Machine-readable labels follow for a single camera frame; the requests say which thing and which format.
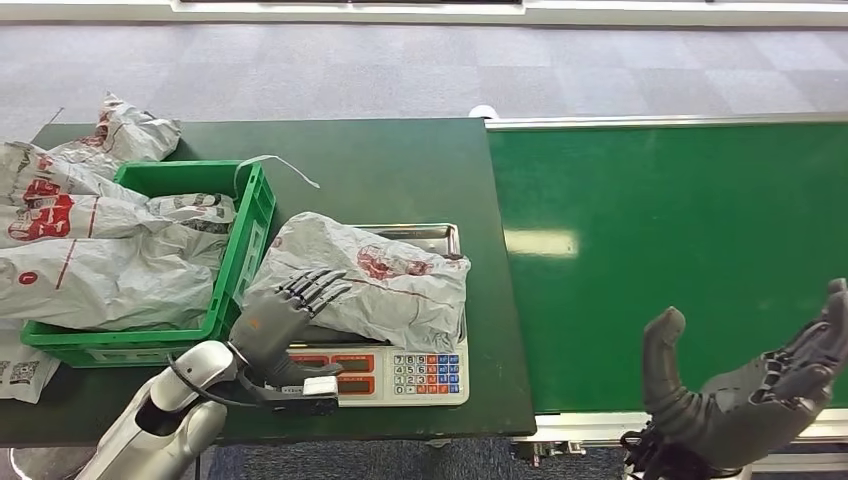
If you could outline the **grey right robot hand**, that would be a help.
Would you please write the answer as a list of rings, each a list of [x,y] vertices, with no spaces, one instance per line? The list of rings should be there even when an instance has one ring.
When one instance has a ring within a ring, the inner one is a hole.
[[[643,332],[642,398],[651,426],[691,465],[738,470],[794,440],[830,404],[847,366],[847,281],[833,279],[821,313],[784,346],[718,374],[681,382],[684,315],[669,307]]]

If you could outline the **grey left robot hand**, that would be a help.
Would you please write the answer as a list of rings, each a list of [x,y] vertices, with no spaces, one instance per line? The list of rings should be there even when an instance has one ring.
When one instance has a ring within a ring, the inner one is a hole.
[[[336,363],[300,365],[288,348],[312,319],[351,289],[344,277],[343,271],[329,268],[305,271],[244,309],[230,330],[229,343],[264,383],[300,386],[308,378],[342,372]]]

